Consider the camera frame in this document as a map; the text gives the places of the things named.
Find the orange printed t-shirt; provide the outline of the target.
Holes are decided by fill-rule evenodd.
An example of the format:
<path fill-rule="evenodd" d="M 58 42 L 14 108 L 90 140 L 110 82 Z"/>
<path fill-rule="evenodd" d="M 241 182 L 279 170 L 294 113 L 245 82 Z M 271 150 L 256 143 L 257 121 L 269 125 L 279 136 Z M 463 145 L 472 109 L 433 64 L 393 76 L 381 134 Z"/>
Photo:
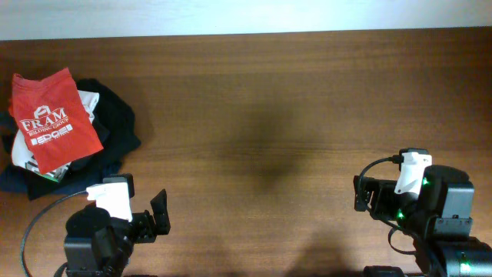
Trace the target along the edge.
<path fill-rule="evenodd" d="M 103 149 L 68 68 L 38 81 L 15 73 L 12 111 L 41 174 Z"/>

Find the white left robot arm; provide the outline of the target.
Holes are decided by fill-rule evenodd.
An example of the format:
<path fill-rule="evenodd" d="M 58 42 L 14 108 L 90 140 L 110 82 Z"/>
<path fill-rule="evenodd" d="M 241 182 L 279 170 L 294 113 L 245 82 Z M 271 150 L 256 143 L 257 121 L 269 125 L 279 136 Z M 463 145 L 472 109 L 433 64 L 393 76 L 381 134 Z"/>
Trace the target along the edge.
<path fill-rule="evenodd" d="M 171 229 L 167 192 L 161 190 L 151 201 L 151 211 L 119 219 L 95 205 L 87 205 L 65 224 L 67 235 L 64 264 L 68 276 L 121 277 L 136 244 L 153 243 Z"/>

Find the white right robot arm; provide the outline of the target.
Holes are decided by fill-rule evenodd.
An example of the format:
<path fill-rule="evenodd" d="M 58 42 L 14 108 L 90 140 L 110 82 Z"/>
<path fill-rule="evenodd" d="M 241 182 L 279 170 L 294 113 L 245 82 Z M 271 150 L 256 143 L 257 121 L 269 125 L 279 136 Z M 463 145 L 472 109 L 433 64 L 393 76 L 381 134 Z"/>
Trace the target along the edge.
<path fill-rule="evenodd" d="M 396 182 L 354 177 L 354 209 L 414 241 L 413 255 L 428 276 L 490 276 L 491 247 L 470 235 L 474 185 L 469 175 L 445 165 L 426 167 L 418 196 L 398 196 Z"/>

